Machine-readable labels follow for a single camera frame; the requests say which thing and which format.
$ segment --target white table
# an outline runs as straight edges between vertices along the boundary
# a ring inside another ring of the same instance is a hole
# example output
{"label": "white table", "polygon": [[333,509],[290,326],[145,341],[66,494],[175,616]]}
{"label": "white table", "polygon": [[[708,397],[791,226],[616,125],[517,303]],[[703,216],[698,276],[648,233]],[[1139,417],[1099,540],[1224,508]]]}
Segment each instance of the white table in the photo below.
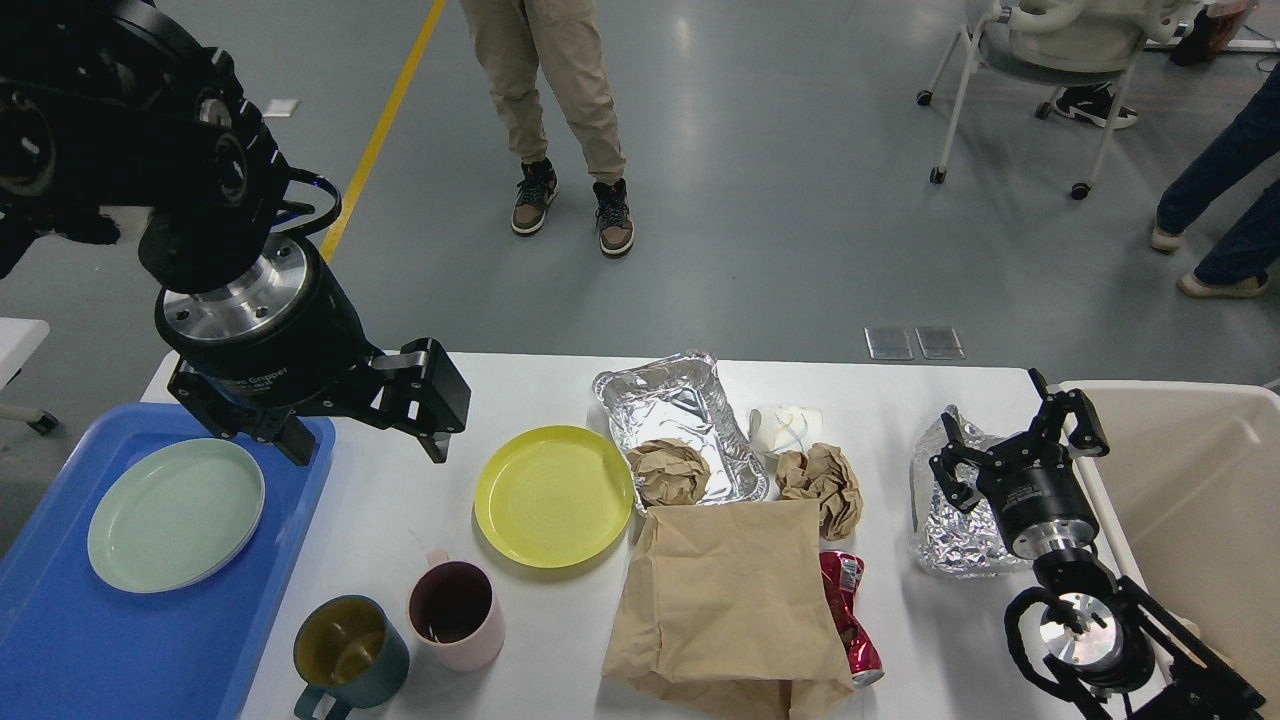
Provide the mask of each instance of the white table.
{"label": "white table", "polygon": [[[396,621],[413,648],[413,664],[389,703],[356,710],[353,720],[704,717],[600,678],[636,521],[620,542],[580,566],[535,570],[494,551],[471,512],[481,468],[516,434],[576,424],[608,436],[591,380],[599,372],[645,360],[451,356],[472,398],[467,430],[453,438],[447,464],[431,464],[401,433],[335,421],[333,469],[242,716],[292,716],[303,688],[292,664],[298,625],[325,600],[361,593]],[[170,400],[164,384],[173,361],[170,355],[143,400]],[[858,616],[883,656],[887,675],[854,696],[837,717],[1079,717],[1073,706],[1027,683],[1005,650],[1004,610],[1014,594],[1036,584],[1030,573],[983,580],[933,578],[916,569],[908,546],[908,468],[916,439],[947,404],[956,404],[989,433],[1025,429],[1038,397],[1024,370],[722,361],[719,375],[744,428],[751,407],[820,407],[824,439],[842,447],[858,473],[867,503],[861,524],[854,538],[831,547],[867,561]],[[426,553],[435,548],[480,565],[493,579],[508,634],[486,669],[454,674],[413,644],[404,605]],[[1110,552],[1102,552],[1110,562]],[[1146,697],[1149,691],[1135,701]]]}

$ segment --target leg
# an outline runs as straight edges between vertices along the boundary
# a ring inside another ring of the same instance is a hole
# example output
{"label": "leg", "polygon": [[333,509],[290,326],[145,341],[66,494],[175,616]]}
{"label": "leg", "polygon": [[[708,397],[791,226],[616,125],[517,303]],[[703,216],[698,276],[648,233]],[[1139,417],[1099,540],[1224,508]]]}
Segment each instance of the leg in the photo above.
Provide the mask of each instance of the leg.
{"label": "leg", "polygon": [[1272,74],[1231,124],[1169,186],[1156,208],[1156,225],[1169,234],[1181,233],[1219,195],[1277,151],[1280,76]]}
{"label": "leg", "polygon": [[1234,284],[1266,273],[1280,258],[1280,181],[1262,193],[1196,266],[1207,284]]}
{"label": "leg", "polygon": [[489,76],[489,94],[507,127],[507,145],[521,163],[547,158],[543,106],[538,99],[538,51],[522,0],[460,0],[476,59]]}
{"label": "leg", "polygon": [[526,0],[526,8],[543,74],[582,146],[586,169],[612,186],[622,178],[627,159],[604,73],[595,0]]}

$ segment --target crumpled napkin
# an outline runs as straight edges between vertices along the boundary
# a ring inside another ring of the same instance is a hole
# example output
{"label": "crumpled napkin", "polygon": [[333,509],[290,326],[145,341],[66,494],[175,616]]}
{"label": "crumpled napkin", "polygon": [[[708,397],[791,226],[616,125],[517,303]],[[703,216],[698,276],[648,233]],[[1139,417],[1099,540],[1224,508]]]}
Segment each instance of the crumpled napkin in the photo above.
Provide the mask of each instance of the crumpled napkin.
{"label": "crumpled napkin", "polygon": [[778,488],[782,500],[817,498],[822,507],[823,539],[845,539],[863,516],[863,493],[858,475],[844,451],[823,442],[813,443],[808,457],[788,451],[778,455]]}
{"label": "crumpled napkin", "polygon": [[645,505],[694,505],[707,495],[712,469],[687,443],[652,439],[627,451],[631,471],[643,480]]}
{"label": "crumpled napkin", "polygon": [[751,410],[749,419],[751,447],[771,460],[790,450],[804,451],[805,445],[822,439],[822,410],[817,407],[759,407]]}

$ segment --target gray floor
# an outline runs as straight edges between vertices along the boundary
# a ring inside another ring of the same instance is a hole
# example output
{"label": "gray floor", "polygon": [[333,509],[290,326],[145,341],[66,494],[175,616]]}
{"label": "gray floor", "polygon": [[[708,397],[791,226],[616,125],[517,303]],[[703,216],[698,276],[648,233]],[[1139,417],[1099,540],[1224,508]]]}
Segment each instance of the gray floor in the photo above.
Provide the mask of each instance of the gray floor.
{"label": "gray floor", "polygon": [[[260,104],[301,99],[273,131],[293,165],[340,184],[429,10],[160,6],[230,51]],[[1098,131],[1036,120],[1043,88],[979,73],[947,182],[932,186],[959,64],[933,106],[914,96],[959,13],[943,0],[600,0],[637,225],[620,261],[595,249],[590,178],[549,92],[562,193],[536,237],[509,232],[518,168],[449,3],[334,272],[385,347],[431,336],[451,351],[865,363],[865,325],[952,325],[966,363],[1051,379],[1280,375],[1280,293],[1174,288],[1280,165],[1224,196],[1179,254],[1144,243],[1160,192],[1262,83],[1260,58],[1179,68],[1148,53],[1129,102],[1142,122],[1116,136],[1083,202],[1066,191]],[[1265,6],[1251,24],[1277,35],[1280,14]],[[0,425],[0,551],[92,419],[136,400],[166,350],[134,252],[46,238],[0,282],[0,314],[52,325],[0,397],[64,420],[49,437]]]}

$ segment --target jeans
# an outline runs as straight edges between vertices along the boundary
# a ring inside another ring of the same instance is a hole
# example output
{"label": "jeans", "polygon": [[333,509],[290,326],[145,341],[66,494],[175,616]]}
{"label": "jeans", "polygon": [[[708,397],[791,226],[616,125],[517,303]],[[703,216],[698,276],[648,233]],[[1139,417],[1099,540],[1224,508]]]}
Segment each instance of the jeans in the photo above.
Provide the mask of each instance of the jeans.
{"label": "jeans", "polygon": [[[1210,202],[1280,152],[1280,73],[1271,73],[1217,138],[1169,186],[1156,208],[1156,225],[1180,234]],[[1280,181],[1231,225],[1196,266],[1208,284],[1234,284],[1260,277],[1280,258]]]}

